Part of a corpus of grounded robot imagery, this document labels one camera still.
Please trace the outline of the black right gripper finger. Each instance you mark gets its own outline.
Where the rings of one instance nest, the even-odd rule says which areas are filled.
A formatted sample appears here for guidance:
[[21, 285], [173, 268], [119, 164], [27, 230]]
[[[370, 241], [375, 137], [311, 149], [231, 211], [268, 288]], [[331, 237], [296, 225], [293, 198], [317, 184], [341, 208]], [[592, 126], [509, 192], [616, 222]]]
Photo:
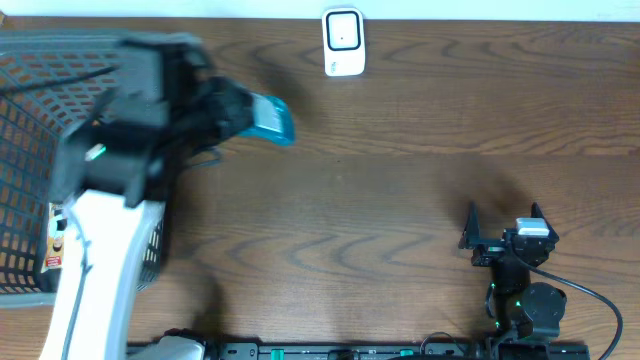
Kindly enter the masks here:
[[479, 218], [477, 206], [474, 202], [469, 205], [466, 223], [458, 243], [459, 249], [475, 249], [481, 244]]
[[549, 237], [553, 241], [559, 240], [559, 235], [544, 216], [542, 209], [537, 202], [533, 202], [531, 205], [531, 217], [536, 219], [538, 223], [545, 225], [547, 232], [546, 237]]

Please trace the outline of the blue mouthwash bottle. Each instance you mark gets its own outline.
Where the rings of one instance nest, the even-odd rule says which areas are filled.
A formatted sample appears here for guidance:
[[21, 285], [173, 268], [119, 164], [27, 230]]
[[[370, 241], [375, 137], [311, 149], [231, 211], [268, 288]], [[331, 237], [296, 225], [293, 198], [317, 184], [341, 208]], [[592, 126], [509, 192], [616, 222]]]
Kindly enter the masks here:
[[290, 146], [295, 142], [295, 128], [287, 104], [275, 96], [252, 94], [254, 124], [242, 131], [240, 136], [268, 140], [279, 146]]

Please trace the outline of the yellow wiper bag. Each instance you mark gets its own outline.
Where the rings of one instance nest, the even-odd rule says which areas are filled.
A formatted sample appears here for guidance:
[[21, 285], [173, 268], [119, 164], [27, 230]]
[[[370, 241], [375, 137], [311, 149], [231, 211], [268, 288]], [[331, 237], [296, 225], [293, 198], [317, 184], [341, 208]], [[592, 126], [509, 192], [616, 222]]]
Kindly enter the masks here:
[[65, 231], [68, 225], [61, 205], [49, 204], [46, 250], [41, 272], [59, 269], [64, 258]]

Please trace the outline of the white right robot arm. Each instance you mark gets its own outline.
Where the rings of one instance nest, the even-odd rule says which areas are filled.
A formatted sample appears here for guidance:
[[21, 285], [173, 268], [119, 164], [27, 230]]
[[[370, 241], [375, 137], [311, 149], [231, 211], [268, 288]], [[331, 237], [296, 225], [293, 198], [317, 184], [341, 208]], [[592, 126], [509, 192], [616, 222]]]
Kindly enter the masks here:
[[491, 269], [485, 310], [496, 330], [477, 346], [483, 359], [588, 359], [584, 344], [556, 344], [565, 315], [566, 293], [545, 282], [533, 282], [531, 272], [548, 260], [559, 236], [540, 207], [518, 218], [499, 238], [481, 235], [479, 215], [471, 204], [459, 247], [473, 252], [471, 264]]

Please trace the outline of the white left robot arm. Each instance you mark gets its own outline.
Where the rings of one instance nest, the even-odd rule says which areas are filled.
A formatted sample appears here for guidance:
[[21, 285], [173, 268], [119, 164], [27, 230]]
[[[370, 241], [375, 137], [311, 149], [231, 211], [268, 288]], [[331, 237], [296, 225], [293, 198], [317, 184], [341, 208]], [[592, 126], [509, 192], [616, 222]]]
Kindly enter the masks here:
[[190, 157], [254, 125], [254, 99], [184, 34], [122, 39], [121, 82], [61, 139], [50, 190], [68, 225], [45, 359], [126, 354], [142, 257]]

